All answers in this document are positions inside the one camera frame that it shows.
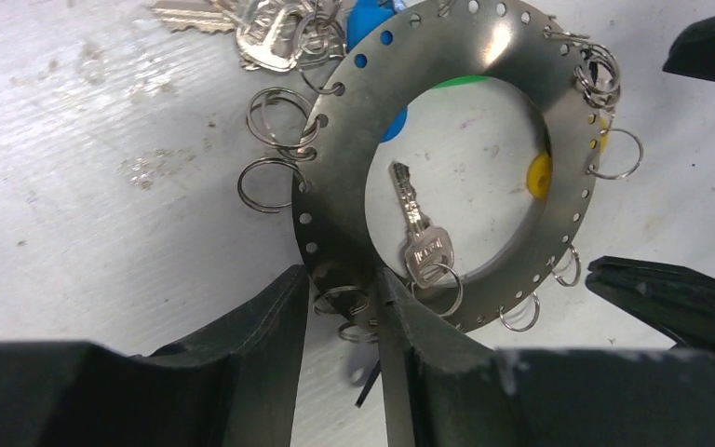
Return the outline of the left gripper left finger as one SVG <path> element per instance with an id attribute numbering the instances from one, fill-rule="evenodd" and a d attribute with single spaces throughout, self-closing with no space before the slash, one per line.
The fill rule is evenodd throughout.
<path id="1" fill-rule="evenodd" d="M 308 298 L 294 265 L 148 356 L 0 342 L 0 446 L 287 446 Z"/>

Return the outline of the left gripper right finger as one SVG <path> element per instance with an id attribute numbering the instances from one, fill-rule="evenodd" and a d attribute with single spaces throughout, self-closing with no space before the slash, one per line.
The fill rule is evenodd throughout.
<path id="1" fill-rule="evenodd" d="M 391 446 L 715 446 L 715 357 L 499 349 L 374 280 Z"/>

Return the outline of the round steel key organizer disc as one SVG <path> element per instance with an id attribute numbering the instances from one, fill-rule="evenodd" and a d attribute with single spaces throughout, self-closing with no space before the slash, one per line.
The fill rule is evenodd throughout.
<path id="1" fill-rule="evenodd" d="M 423 2 L 385 28 L 395 39 L 375 53 L 379 76 L 347 53 L 313 103 L 269 88 L 250 104 L 260 111 L 286 101 L 304 111 L 299 141 L 266 136 L 277 154 L 254 167 L 291 172 L 289 206 L 314 309 L 343 318 L 343 339 L 372 342 L 371 284 L 388 268 L 459 330 L 497 321 L 526 332 L 541 316 L 545 281 L 578 282 L 565 272 L 580 265 L 573 240 L 596 182 L 631 174 L 600 168 L 600 120 L 610 135 L 620 64 L 605 45 L 523 1 Z M 489 79 L 432 89 L 466 75 Z M 526 177 L 544 152 L 552 180 L 538 200 Z M 403 262 L 394 161 L 410 167 L 423 213 L 452 240 L 453 266 L 429 288 L 417 287 Z"/>

